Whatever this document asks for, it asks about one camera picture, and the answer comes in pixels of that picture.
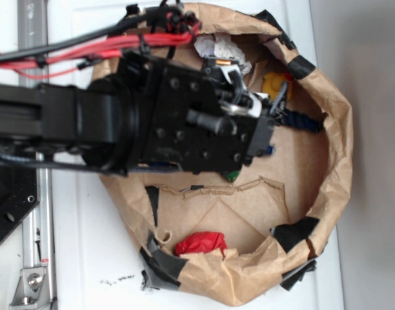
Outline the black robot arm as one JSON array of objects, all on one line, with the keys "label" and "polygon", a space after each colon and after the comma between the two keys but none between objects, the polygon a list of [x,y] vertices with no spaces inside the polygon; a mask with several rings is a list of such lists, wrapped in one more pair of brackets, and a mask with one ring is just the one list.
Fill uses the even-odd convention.
[{"label": "black robot arm", "polygon": [[0,165],[228,174],[267,153],[287,90],[251,92],[228,59],[196,70],[139,52],[86,89],[0,85]]}]

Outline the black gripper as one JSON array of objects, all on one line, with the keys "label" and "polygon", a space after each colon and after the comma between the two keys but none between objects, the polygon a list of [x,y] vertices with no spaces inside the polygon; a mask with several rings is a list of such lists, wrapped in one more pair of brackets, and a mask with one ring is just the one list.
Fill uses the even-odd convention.
[{"label": "black gripper", "polygon": [[287,115],[288,83],[275,100],[251,92],[232,58],[207,57],[198,70],[130,52],[118,73],[137,108],[140,169],[238,171],[266,153],[274,120]]}]

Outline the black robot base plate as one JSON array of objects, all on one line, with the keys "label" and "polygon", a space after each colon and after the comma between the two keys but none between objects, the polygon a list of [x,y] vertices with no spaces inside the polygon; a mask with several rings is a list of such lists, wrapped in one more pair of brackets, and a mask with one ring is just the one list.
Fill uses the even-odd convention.
[{"label": "black robot base plate", "polygon": [[0,245],[38,201],[35,169],[0,166]]}]

